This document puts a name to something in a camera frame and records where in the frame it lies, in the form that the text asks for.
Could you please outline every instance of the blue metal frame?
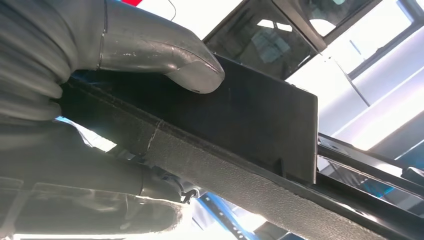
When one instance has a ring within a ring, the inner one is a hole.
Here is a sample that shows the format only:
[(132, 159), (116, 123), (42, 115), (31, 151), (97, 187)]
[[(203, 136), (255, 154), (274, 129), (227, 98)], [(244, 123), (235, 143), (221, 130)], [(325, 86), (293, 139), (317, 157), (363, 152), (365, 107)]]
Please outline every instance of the blue metal frame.
[(253, 232), (244, 229), (239, 224), (237, 221), (237, 216), (219, 196), (210, 192), (206, 193), (206, 195), (221, 210), (224, 216), (226, 216), (232, 222), (232, 224), (241, 232), (242, 235), (244, 235), (249, 240), (260, 240)]

